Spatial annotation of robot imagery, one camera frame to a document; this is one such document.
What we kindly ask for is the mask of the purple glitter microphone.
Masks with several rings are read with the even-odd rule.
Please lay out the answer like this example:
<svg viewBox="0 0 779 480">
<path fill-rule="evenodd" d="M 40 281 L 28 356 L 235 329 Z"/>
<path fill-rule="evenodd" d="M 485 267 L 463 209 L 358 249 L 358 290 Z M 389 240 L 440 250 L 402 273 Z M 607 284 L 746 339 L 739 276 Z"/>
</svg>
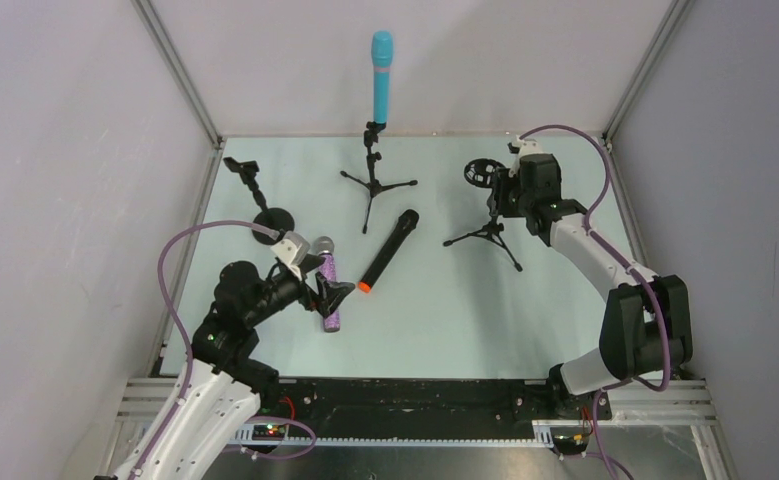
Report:
<svg viewBox="0 0 779 480">
<path fill-rule="evenodd" d="M 313 245 L 314 253 L 324 259 L 319 267 L 320 273 L 329 281 L 337 281 L 337 271 L 334 259 L 335 245 L 329 236 L 320 236 Z M 328 317 L 323 319 L 323 330 L 326 333 L 335 333 L 341 328 L 341 320 L 338 309 L 335 309 Z"/>
</svg>

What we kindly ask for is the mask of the black shock-mount tripod stand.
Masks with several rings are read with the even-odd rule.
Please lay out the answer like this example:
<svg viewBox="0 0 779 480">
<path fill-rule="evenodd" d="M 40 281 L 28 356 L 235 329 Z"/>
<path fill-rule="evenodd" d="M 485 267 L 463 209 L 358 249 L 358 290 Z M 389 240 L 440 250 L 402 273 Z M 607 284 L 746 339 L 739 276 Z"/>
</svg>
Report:
<svg viewBox="0 0 779 480">
<path fill-rule="evenodd" d="M 474 187 L 490 191 L 490 195 L 487 198 L 488 221 L 477 230 L 445 240 L 442 245 L 444 247 L 450 247 L 455 243 L 468 238 L 479 238 L 485 240 L 505 251 L 515 270 L 522 272 L 522 265 L 513 255 L 511 249 L 508 247 L 502 237 L 504 225 L 499 220 L 500 214 L 498 213 L 498 210 L 495 206 L 496 190 L 494 189 L 494 185 L 496 180 L 499 178 L 499 173 L 503 169 L 505 169 L 505 166 L 502 163 L 494 159 L 487 158 L 474 159 L 466 164 L 463 171 L 463 176 L 466 182 Z"/>
</svg>

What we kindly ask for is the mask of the black small tripod stand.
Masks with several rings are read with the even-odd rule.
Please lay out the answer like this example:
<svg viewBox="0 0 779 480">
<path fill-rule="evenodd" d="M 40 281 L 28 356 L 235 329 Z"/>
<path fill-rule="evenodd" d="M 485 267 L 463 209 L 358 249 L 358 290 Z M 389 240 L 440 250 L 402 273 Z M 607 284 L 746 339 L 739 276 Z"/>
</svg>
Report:
<svg viewBox="0 0 779 480">
<path fill-rule="evenodd" d="M 397 182 L 391 184 L 382 183 L 376 175 L 376 164 L 382 159 L 382 154 L 375 149 L 375 145 L 379 142 L 379 135 L 385 130 L 385 123 L 377 123 L 375 121 L 368 121 L 363 132 L 363 145 L 366 149 L 366 168 L 368 173 L 368 179 L 362 180 L 348 172 L 342 170 L 340 175 L 348 180 L 351 180 L 360 186 L 364 187 L 368 192 L 368 201 L 365 209 L 364 221 L 361 232 L 366 234 L 368 232 L 369 219 L 371 215 L 371 209 L 374 199 L 387 191 L 394 190 L 401 187 L 414 187 L 418 185 L 418 181 L 413 179 L 406 182 Z"/>
</svg>

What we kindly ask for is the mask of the black microphone orange cap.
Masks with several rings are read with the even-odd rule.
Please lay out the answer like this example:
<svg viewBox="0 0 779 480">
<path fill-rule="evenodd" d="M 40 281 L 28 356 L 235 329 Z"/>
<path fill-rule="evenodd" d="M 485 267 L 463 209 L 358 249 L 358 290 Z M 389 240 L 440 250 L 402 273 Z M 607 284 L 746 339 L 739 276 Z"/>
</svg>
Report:
<svg viewBox="0 0 779 480">
<path fill-rule="evenodd" d="M 416 229 L 419 219 L 419 213 L 413 209 L 405 210 L 398 217 L 396 224 L 386 241 L 380 247 L 375 258 L 358 281 L 357 288 L 360 291 L 369 293 L 373 289 L 401 245 L 405 242 L 410 233 Z"/>
</svg>

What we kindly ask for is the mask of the teal blue microphone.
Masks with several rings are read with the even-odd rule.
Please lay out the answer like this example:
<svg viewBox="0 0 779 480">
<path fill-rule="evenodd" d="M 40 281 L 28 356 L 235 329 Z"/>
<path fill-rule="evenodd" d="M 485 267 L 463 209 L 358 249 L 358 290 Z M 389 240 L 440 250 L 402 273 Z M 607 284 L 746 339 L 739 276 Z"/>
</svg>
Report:
<svg viewBox="0 0 779 480">
<path fill-rule="evenodd" d="M 394 40 L 389 31 L 373 34 L 371 61 L 373 67 L 373 122 L 385 125 L 388 121 L 390 72 L 394 58 Z"/>
</svg>

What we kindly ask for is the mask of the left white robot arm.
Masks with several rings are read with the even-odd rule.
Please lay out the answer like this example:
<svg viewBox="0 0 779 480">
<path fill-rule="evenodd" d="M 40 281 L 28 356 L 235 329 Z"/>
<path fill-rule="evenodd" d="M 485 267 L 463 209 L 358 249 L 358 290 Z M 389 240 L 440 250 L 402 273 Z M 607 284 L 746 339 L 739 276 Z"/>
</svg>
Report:
<svg viewBox="0 0 779 480">
<path fill-rule="evenodd" d="M 353 287 L 328 279 L 319 255 L 286 243 L 273 250 L 266 276 L 249 261 L 222 269 L 174 387 L 112 478 L 200 479 L 237 429 L 277 402 L 278 371 L 251 357 L 257 326 L 293 304 L 332 314 Z"/>
</svg>

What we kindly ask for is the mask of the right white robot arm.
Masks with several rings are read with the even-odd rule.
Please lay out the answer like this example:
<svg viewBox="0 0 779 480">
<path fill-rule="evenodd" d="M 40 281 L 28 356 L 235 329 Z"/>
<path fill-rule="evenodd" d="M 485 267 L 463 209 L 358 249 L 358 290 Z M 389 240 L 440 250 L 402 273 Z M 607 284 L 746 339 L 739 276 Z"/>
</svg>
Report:
<svg viewBox="0 0 779 480">
<path fill-rule="evenodd" d="M 567 258 L 605 302 L 598 346 L 552 367 L 549 387 L 561 396 L 630 382 L 666 390 L 673 370 L 693 353 L 685 282 L 625 256 L 593 227 L 589 209 L 563 197 L 562 170 L 552 154 L 517 153 L 512 166 L 479 158 L 464 176 L 489 190 L 493 219 L 524 219 L 529 233 Z"/>
</svg>

